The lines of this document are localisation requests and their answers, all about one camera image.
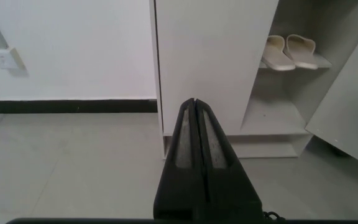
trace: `black edge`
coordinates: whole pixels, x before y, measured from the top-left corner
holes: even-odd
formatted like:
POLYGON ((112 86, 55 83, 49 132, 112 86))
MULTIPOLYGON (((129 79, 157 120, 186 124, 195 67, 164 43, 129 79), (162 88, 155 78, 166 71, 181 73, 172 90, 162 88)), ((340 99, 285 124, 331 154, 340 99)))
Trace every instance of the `black edge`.
POLYGON ((18 113, 156 113, 156 100, 0 101, 0 114, 18 113))

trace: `white slipper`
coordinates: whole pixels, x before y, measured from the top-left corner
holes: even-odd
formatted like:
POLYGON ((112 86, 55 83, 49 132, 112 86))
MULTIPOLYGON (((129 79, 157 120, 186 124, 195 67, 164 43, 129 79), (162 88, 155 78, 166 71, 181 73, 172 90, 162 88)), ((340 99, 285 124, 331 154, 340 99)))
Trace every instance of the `white slipper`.
POLYGON ((284 53, 295 63, 297 67, 307 69, 317 69, 314 59, 316 43, 300 35, 291 34, 287 37, 284 53))
POLYGON ((295 64, 284 53, 285 41, 282 36, 270 35, 267 38, 262 62, 277 71, 295 69, 295 64))

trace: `electrical outlet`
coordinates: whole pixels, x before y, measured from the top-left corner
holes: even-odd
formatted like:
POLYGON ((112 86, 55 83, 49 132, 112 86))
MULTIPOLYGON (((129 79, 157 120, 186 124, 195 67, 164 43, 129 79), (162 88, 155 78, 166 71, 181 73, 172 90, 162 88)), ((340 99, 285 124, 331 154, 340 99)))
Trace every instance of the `electrical outlet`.
POLYGON ((13 48, 0 49, 0 68, 23 69, 24 64, 17 50, 13 48))

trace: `cabinet door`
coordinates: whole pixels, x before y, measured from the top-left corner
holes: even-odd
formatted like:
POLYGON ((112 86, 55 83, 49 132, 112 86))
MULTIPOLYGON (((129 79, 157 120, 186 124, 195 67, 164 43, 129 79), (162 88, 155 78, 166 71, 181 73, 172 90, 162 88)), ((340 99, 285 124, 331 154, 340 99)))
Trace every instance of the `cabinet door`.
POLYGON ((189 98, 209 104, 225 133, 238 134, 277 2, 156 0, 165 135, 189 98))
POLYGON ((306 129, 358 159, 358 45, 306 129))

